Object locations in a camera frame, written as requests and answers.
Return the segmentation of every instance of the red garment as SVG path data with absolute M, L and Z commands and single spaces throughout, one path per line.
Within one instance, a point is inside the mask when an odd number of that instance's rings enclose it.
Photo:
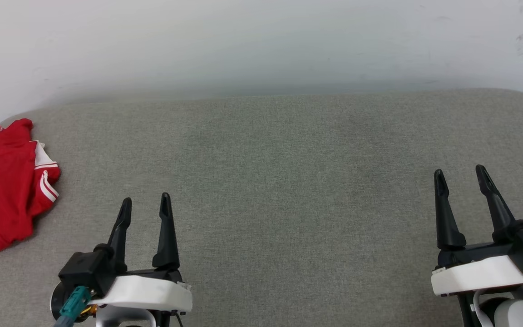
M 58 197 L 52 188 L 60 177 L 58 163 L 42 143 L 31 141 L 29 119 L 0 127 L 0 250 L 32 234 L 32 219 L 50 209 Z

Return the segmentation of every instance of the cable connector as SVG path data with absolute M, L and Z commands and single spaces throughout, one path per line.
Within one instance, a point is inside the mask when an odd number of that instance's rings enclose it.
M 60 309 L 60 318 L 56 321 L 54 327 L 71 327 L 74 325 L 76 318 L 86 308 L 92 299 L 91 292 L 88 288 L 78 286 L 70 295 L 62 309 Z

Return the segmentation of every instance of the white wall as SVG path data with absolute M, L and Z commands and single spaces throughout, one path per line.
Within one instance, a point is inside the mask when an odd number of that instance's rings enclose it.
M 0 121 L 123 99 L 523 91 L 523 0 L 0 1 Z

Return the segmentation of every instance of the gray sofa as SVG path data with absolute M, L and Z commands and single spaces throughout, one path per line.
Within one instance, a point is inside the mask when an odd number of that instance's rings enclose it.
M 187 327 L 460 326 L 457 299 L 434 296 L 429 281 L 434 170 L 468 244 L 492 232 L 476 164 L 523 219 L 515 91 L 87 104 L 21 117 L 60 163 L 60 198 L 32 238 L 0 253 L 0 326 L 53 325 L 58 271 L 108 240 L 125 197 L 126 260 L 141 269 L 156 251 L 160 193 L 171 194 L 193 285 Z

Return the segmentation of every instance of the gray cushion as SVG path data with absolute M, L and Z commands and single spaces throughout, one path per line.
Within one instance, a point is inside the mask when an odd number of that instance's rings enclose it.
M 457 299 L 430 285 L 434 170 L 444 170 L 468 244 L 492 232 L 476 164 L 523 219 L 523 93 L 514 91 L 89 104 L 22 116 L 60 163 L 60 199 L 32 238 L 0 253 L 0 326 L 53 325 L 58 271 L 108 240 L 125 197 L 126 259 L 141 269 L 156 251 L 160 193 L 172 196 L 180 270 L 193 285 L 189 327 L 460 326 Z

